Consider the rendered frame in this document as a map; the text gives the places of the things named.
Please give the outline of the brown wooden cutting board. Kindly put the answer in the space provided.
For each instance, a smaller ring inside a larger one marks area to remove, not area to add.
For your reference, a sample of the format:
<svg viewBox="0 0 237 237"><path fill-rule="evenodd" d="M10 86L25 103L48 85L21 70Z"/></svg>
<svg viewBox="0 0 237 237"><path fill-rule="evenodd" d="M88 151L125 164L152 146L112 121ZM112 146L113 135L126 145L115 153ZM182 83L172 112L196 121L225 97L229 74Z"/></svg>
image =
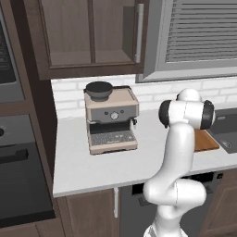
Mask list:
<svg viewBox="0 0 237 237"><path fill-rule="evenodd" d="M205 130L195 130L195 152L219 149L219 145Z"/></svg>

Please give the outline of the beige espresso machine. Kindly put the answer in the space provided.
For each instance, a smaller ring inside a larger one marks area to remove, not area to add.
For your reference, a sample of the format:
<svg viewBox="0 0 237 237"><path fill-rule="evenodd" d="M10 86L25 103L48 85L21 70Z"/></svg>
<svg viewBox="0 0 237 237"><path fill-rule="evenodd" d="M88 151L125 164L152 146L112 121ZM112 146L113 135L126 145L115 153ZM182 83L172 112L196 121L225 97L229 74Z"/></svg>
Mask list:
<svg viewBox="0 0 237 237"><path fill-rule="evenodd" d="M131 87L94 81L83 91L90 154L136 149L138 143L131 125L137 124L139 102Z"/></svg>

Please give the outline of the brown base cupboard door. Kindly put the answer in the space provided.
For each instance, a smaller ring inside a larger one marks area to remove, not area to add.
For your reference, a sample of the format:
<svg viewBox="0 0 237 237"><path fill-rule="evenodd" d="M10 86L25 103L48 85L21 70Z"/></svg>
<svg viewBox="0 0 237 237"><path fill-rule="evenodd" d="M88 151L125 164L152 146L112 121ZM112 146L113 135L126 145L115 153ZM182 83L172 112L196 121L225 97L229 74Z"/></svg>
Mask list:
<svg viewBox="0 0 237 237"><path fill-rule="evenodd" d="M59 197L57 202L66 237L120 237L113 189Z"/></svg>

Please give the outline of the dark grey sink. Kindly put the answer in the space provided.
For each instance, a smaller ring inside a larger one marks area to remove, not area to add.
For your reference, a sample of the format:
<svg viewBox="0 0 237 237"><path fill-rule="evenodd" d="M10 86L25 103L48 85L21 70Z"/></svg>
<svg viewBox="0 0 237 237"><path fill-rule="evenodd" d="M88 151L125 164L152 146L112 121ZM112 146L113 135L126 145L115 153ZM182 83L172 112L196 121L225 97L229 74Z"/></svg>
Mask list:
<svg viewBox="0 0 237 237"><path fill-rule="evenodd" d="M217 110L215 122L207 132L228 154L237 154L237 108Z"/></svg>

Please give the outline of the black built-in oven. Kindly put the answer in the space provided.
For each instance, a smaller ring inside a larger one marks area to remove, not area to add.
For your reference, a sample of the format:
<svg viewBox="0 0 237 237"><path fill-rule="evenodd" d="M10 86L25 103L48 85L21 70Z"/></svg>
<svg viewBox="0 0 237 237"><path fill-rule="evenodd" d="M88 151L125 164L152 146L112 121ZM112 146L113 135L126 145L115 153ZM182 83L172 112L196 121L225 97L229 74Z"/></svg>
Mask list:
<svg viewBox="0 0 237 237"><path fill-rule="evenodd" d="M55 217L30 117L0 117L0 156L23 149L26 160L0 164L0 228Z"/></svg>

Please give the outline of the grey window with blinds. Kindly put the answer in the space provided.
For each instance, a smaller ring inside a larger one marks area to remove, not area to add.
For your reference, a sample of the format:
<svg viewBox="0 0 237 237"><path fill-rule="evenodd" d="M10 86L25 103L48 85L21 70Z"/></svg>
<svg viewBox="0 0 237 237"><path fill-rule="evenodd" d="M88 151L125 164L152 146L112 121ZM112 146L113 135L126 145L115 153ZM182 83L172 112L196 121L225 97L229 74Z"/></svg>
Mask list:
<svg viewBox="0 0 237 237"><path fill-rule="evenodd" d="M150 0L139 83L237 76L237 0Z"/></svg>

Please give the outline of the grey built-in microwave oven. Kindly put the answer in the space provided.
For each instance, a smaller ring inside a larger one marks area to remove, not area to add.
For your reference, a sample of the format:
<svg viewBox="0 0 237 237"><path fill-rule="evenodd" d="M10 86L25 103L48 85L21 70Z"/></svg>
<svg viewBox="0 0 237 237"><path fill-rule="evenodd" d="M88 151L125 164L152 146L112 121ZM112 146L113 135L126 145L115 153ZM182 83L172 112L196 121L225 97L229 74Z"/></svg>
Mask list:
<svg viewBox="0 0 237 237"><path fill-rule="evenodd" d="M19 72L0 6L0 103L24 101Z"/></svg>

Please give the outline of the brown base cupboard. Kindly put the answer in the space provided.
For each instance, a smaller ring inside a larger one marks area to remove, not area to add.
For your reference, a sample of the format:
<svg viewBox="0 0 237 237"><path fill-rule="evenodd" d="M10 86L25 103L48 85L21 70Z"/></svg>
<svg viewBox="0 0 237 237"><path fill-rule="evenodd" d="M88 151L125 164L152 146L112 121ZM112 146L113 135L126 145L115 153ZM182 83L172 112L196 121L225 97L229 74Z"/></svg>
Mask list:
<svg viewBox="0 0 237 237"><path fill-rule="evenodd" d="M223 172L198 237L237 237L237 168Z"/></svg>

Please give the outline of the brown wall cupboard door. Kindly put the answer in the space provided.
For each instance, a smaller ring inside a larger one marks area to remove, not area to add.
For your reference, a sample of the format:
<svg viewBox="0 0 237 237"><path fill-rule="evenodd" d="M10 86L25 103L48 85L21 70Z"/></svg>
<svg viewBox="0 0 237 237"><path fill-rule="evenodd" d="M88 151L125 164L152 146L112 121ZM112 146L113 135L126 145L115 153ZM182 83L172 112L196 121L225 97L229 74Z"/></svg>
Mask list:
<svg viewBox="0 0 237 237"><path fill-rule="evenodd" d="M42 80L140 74L149 0L23 0ZM141 62L135 62L143 4Z"/></svg>

